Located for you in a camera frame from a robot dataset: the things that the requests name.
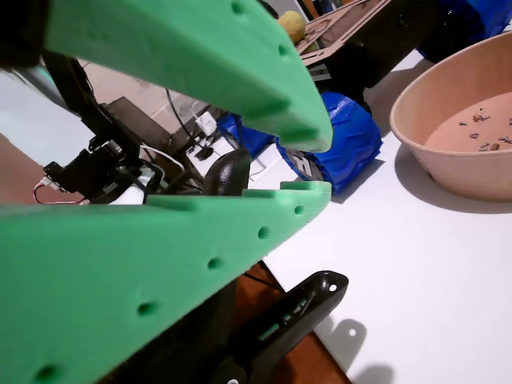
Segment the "blue wheel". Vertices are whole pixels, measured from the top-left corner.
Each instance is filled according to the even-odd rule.
[[[325,92],[322,99],[334,129],[330,150],[313,154],[277,144],[285,161],[300,178],[330,182],[333,194],[337,194],[378,155],[382,140],[380,129],[359,104],[333,92]]]

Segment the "red wire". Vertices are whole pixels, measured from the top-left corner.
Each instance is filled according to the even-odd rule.
[[[38,202],[39,204],[43,204],[44,206],[52,206],[52,205],[59,205],[59,204],[79,204],[80,202],[83,202],[85,200],[85,198],[82,198],[80,200],[76,200],[74,202],[41,202],[39,199],[38,199],[38,189],[39,188],[43,188],[45,185],[44,184],[37,184],[35,187],[34,187],[34,192],[32,193],[32,195],[34,196],[34,200],[36,202]]]

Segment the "electrical outlet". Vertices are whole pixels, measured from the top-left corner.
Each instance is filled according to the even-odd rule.
[[[217,122],[215,121],[211,113],[208,111],[202,114],[198,119],[196,119],[195,122],[207,137],[213,134],[217,129]]]

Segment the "green foam piece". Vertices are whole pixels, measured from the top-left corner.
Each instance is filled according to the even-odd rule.
[[[2,207],[0,382],[100,378],[296,233],[330,190]]]
[[[255,0],[52,0],[45,47],[240,114],[283,146],[331,146],[311,76]]]

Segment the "black plastic bracket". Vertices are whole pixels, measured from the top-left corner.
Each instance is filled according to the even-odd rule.
[[[0,67],[36,66],[44,42],[50,0],[17,0],[2,4]]]
[[[230,339],[231,355],[211,384],[263,384],[276,364],[340,303],[349,280],[331,271],[309,276]]]

